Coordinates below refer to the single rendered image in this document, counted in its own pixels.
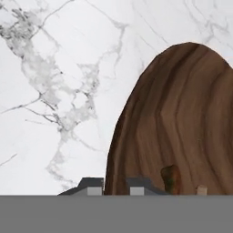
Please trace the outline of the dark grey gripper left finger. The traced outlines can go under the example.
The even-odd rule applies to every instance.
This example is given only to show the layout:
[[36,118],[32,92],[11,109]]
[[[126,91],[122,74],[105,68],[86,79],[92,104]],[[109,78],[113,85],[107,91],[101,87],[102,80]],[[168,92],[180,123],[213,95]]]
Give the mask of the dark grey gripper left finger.
[[103,188],[102,177],[83,177],[77,187],[60,193],[60,196],[102,196]]

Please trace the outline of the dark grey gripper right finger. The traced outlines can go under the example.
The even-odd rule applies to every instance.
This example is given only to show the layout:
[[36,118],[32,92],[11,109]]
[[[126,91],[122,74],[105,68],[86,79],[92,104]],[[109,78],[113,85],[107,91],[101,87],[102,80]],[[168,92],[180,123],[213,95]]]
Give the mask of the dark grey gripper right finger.
[[128,177],[127,189],[130,196],[156,196],[167,194],[167,192],[155,187],[148,177]]

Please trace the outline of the brown chicken drumstick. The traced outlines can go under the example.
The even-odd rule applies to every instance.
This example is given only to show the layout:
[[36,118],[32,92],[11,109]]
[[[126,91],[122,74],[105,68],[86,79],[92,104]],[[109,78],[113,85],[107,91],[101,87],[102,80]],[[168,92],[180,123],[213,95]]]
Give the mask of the brown chicken drumstick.
[[184,168],[177,164],[163,167],[160,175],[164,189],[174,196],[207,196],[208,186],[201,181],[201,176],[192,167]]

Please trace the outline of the brown wooden plate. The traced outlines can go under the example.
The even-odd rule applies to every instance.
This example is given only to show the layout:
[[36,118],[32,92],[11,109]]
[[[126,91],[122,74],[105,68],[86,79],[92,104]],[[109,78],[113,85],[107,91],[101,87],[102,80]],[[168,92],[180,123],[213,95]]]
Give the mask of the brown wooden plate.
[[164,188],[163,167],[192,167],[210,195],[233,195],[233,67],[197,43],[169,47],[138,79],[116,123],[105,192],[128,177]]

